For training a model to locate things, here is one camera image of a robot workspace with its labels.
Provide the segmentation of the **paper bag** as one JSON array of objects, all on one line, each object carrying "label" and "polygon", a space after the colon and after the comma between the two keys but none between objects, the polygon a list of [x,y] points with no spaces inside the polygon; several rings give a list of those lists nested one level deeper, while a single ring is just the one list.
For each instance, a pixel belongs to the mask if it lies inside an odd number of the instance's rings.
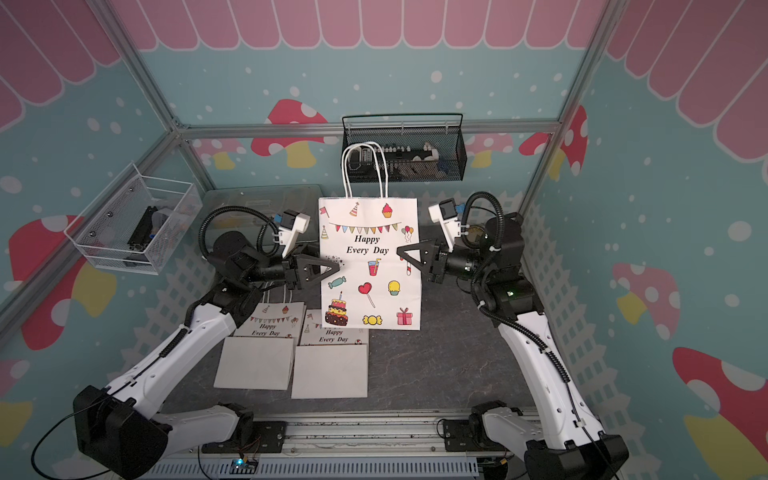
[{"label": "paper bag", "polygon": [[319,309],[306,312],[295,349],[291,398],[366,398],[369,332],[327,326],[321,314]]},{"label": "paper bag", "polygon": [[[376,197],[352,192],[350,164],[354,153],[369,153],[379,185]],[[345,148],[344,195],[318,200],[319,247],[323,259],[339,271],[321,282],[323,323],[338,328],[418,331],[421,327],[422,281],[418,260],[401,259],[397,249],[419,241],[415,198],[389,194],[384,149],[376,142]]]},{"label": "paper bag", "polygon": [[225,340],[214,387],[287,390],[305,314],[303,302],[258,304]]}]

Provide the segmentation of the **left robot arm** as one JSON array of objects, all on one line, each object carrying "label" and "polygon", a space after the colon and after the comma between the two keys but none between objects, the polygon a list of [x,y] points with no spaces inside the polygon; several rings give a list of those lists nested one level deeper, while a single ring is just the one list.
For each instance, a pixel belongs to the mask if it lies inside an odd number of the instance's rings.
[{"label": "left robot arm", "polygon": [[[273,244],[250,242],[240,231],[221,234],[206,245],[212,221],[239,212],[263,221]],[[218,207],[201,222],[198,247],[220,280],[187,308],[175,333],[123,375],[98,389],[87,386],[73,401],[78,449],[124,479],[147,473],[163,457],[189,445],[226,442],[250,433],[252,422],[236,406],[217,405],[164,420],[162,404],[178,383],[221,340],[233,334],[256,309],[262,295],[283,285],[300,290],[317,285],[340,266],[314,249],[297,247],[311,222],[307,214],[286,210],[277,218],[239,205]]]}]

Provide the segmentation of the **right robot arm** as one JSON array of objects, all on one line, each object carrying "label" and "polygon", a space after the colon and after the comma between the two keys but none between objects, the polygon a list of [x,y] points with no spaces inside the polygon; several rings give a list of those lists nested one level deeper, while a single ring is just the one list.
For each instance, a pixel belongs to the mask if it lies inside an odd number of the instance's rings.
[{"label": "right robot arm", "polygon": [[493,469],[516,457],[528,479],[618,478],[628,447],[621,436],[606,433],[566,368],[543,302],[522,269],[522,216],[504,213],[488,192],[462,205],[444,200],[429,215],[444,238],[401,246],[398,256],[428,281],[466,281],[475,307],[511,349],[538,413],[531,422],[500,401],[477,405],[467,420],[439,422],[446,448],[498,451],[502,457],[488,464]]}]

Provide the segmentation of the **roll of brown tape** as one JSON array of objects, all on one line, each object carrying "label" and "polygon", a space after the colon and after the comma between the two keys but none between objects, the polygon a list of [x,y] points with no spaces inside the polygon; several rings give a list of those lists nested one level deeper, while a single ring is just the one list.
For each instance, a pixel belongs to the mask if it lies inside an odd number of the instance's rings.
[{"label": "roll of brown tape", "polygon": [[487,233],[480,225],[470,225],[462,236],[463,243],[467,248],[479,248],[486,238]]}]

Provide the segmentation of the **clear plastic storage box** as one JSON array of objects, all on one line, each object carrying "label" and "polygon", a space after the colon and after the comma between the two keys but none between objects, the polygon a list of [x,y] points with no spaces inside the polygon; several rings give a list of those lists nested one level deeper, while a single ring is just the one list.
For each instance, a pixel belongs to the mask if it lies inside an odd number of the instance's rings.
[{"label": "clear plastic storage box", "polygon": [[[193,221],[190,231],[194,237],[200,230],[202,221],[214,209],[238,205],[262,212],[274,218],[285,210],[293,210],[310,216],[307,231],[298,236],[297,244],[317,243],[319,240],[318,199],[322,196],[318,185],[256,186],[247,188],[229,188],[212,190],[203,197],[203,205]],[[263,222],[242,212],[229,212],[214,219],[206,233],[206,246],[209,250],[213,242],[224,232],[241,231],[249,240],[255,241]]]}]

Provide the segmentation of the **black white device in basket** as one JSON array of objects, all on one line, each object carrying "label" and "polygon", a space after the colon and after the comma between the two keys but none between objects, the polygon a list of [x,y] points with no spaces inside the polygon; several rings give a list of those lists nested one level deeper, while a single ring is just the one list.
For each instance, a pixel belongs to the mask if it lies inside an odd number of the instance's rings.
[{"label": "black white device in basket", "polygon": [[439,158],[436,149],[420,152],[402,145],[380,145],[372,143],[353,149],[348,156],[349,173],[357,177],[376,175],[387,170],[390,176],[416,178],[438,175]]}]

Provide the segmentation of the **black item in white basket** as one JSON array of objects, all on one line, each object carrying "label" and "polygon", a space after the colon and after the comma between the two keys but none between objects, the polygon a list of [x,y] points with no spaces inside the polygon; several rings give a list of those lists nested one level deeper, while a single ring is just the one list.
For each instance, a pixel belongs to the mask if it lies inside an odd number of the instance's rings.
[{"label": "black item in white basket", "polygon": [[127,245],[130,250],[143,251],[152,240],[153,215],[158,212],[155,206],[148,206],[132,232]]}]

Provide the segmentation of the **green circuit board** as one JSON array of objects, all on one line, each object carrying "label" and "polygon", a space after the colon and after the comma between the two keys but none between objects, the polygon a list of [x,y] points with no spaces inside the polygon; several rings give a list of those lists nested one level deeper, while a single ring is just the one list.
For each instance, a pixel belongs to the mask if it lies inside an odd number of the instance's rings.
[{"label": "green circuit board", "polygon": [[254,475],[259,462],[257,460],[235,459],[229,467],[230,475]]}]

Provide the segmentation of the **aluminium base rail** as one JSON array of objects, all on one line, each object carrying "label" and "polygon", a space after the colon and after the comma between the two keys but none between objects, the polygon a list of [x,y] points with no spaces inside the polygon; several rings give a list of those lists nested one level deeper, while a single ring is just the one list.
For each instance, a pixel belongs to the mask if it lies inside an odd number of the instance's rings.
[{"label": "aluminium base rail", "polygon": [[[187,447],[158,461],[146,479],[528,479],[520,459],[498,451],[447,449],[442,420],[471,411],[425,410],[262,417],[254,439]],[[257,460],[254,475],[230,475],[235,459]]]}]

